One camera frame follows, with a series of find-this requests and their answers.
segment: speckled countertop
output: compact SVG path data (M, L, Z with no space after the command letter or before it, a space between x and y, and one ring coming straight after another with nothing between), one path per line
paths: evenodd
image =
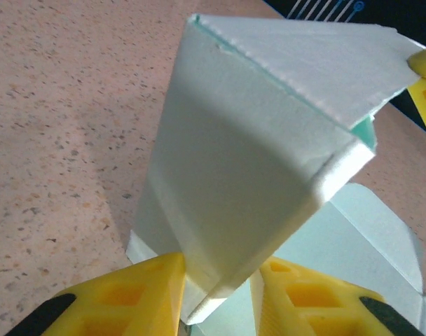
M0 0L0 335L124 254L184 20L260 0ZM391 106L355 181L425 247L426 134Z

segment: beige surface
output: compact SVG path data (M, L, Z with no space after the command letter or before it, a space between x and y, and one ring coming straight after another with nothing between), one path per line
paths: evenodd
M124 254L184 20L260 0L0 0L0 335ZM426 135L377 115L370 187L425 247Z

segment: black rubber pad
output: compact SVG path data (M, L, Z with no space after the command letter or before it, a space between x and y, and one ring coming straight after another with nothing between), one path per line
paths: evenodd
M53 297L38 306L6 336L40 336L74 302L76 296L68 293Z
M424 336L388 304L366 296L362 296L359 299L394 336Z

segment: granite countertop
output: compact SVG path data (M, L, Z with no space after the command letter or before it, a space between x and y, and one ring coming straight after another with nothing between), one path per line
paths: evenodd
M130 224L193 12L260 0L0 1L0 335L67 286L129 265ZM387 106L355 177L425 249L426 133Z

